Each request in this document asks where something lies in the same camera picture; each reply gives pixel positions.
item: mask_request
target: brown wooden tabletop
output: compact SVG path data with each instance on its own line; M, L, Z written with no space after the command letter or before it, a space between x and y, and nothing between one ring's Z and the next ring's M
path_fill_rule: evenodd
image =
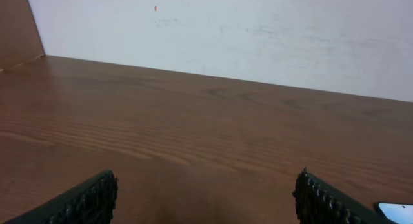
M112 223L298 223L296 176L413 203L413 104L47 56L0 74L0 222L90 176Z

